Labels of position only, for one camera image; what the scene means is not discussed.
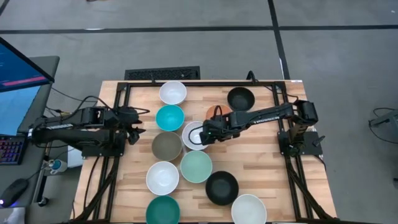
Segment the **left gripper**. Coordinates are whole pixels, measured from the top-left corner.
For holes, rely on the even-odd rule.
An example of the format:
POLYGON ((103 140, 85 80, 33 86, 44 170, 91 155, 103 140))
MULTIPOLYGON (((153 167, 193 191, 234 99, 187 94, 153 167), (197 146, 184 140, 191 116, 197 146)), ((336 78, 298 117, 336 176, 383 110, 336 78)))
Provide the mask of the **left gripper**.
MULTIPOLYGON (((133 124, 142 124, 139 120, 138 112, 133 107, 122 106, 118 108, 118 119, 119 122, 126 128, 130 128, 133 124)), ((138 127, 132 128, 132 132, 135 134, 142 134, 146 130, 138 127)))

